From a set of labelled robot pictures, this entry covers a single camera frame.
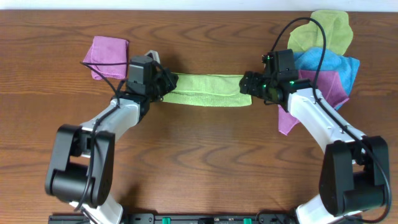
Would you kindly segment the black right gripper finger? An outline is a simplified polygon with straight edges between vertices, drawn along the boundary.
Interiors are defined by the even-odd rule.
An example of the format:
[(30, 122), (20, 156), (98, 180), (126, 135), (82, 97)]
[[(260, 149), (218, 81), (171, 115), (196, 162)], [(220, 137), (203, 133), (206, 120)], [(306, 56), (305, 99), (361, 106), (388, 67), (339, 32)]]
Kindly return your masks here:
[(239, 82), (240, 93), (255, 97), (263, 97), (264, 84), (260, 80), (242, 79)]
[(246, 71), (243, 80), (245, 82), (261, 82), (264, 79), (264, 74), (259, 72)]

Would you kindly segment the light green microfiber cloth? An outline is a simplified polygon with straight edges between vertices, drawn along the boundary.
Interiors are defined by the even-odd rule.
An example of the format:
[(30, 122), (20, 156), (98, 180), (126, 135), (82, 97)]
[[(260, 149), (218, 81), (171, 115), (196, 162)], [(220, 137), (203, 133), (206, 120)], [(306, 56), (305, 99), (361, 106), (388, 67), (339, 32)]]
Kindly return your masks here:
[(252, 104), (240, 93), (242, 75), (178, 74), (177, 87), (164, 96), (166, 103), (204, 107), (243, 107)]

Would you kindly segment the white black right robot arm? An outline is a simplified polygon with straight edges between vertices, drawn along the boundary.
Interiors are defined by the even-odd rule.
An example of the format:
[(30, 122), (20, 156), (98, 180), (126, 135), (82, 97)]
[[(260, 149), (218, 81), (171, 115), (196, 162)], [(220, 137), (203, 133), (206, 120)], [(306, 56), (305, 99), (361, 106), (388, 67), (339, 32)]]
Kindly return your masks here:
[(388, 146), (380, 136), (368, 137), (345, 121), (310, 80), (296, 71), (246, 72), (240, 92), (280, 105), (298, 119), (324, 153), (319, 194), (295, 210), (297, 223), (366, 223), (359, 213), (391, 209)]

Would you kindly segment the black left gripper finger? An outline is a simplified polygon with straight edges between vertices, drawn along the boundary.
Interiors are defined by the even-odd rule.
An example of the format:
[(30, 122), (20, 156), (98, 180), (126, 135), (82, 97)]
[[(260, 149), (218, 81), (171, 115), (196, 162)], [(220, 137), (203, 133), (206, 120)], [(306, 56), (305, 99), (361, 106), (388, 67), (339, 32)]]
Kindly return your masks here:
[(163, 69), (162, 78), (165, 82), (165, 91), (171, 92), (177, 87), (178, 75), (176, 73), (172, 73), (168, 68)]
[(164, 96), (167, 95), (168, 92), (156, 92), (152, 94), (152, 102), (161, 102), (164, 100)]

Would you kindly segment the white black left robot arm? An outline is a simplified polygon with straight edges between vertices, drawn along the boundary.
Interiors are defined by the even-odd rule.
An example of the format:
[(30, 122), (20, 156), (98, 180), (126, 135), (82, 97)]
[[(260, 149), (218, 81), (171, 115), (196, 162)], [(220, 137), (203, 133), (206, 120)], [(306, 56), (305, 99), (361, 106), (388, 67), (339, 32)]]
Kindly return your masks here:
[(45, 191), (81, 212), (83, 223), (122, 222), (123, 206), (110, 194), (115, 144), (151, 103), (177, 87), (177, 74), (159, 62), (128, 66), (129, 78), (111, 87), (114, 95), (106, 109), (79, 126), (64, 124), (56, 133)]

